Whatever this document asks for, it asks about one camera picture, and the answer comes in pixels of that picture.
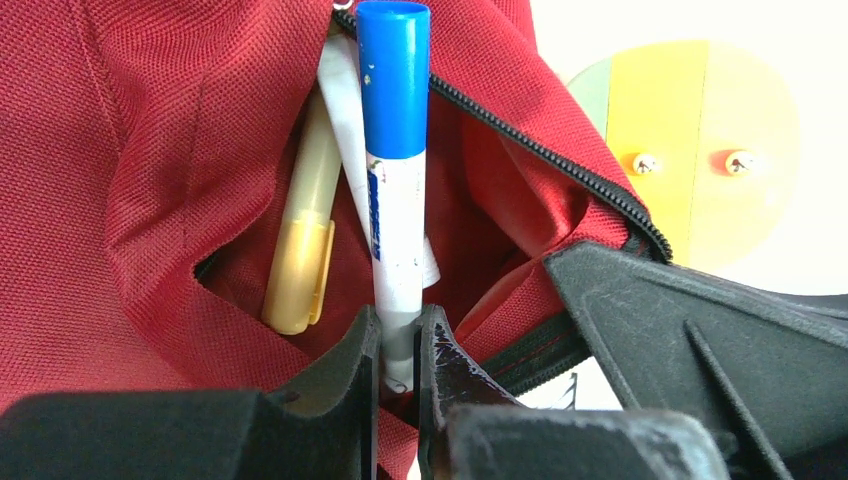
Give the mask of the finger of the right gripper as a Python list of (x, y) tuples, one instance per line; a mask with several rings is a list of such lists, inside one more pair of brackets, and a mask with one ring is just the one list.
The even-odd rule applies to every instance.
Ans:
[(621, 405), (689, 415), (735, 479), (847, 475), (847, 300), (766, 292), (593, 243), (546, 269)]

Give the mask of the green white glue stick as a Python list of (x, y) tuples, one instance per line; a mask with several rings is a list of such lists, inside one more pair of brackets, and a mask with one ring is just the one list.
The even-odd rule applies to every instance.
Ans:
[(370, 248), (365, 135), (356, 42), (341, 33), (329, 35), (322, 49), (317, 80), (366, 247)]

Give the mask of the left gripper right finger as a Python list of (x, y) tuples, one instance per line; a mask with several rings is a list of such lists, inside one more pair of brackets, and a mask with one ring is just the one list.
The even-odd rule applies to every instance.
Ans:
[(418, 462), (424, 479), (726, 479), (705, 427), (662, 410), (522, 405), (457, 343), (438, 306), (418, 319)]

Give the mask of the red backpack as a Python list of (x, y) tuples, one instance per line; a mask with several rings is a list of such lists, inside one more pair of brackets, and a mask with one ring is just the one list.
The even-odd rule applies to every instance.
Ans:
[[(488, 357), (554, 312), (542, 254), (671, 256), (537, 53), (525, 1), (433, 1), (430, 300)], [(261, 387), (369, 296), (341, 227), (325, 316), (294, 344), (258, 309), (327, 1), (1, 5), (1, 403), (52, 390)]]

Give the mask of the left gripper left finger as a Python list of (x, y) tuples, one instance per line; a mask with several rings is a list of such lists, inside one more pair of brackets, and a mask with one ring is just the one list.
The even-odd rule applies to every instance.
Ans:
[(372, 479), (380, 326), (279, 389), (52, 393), (1, 418), (5, 479)]

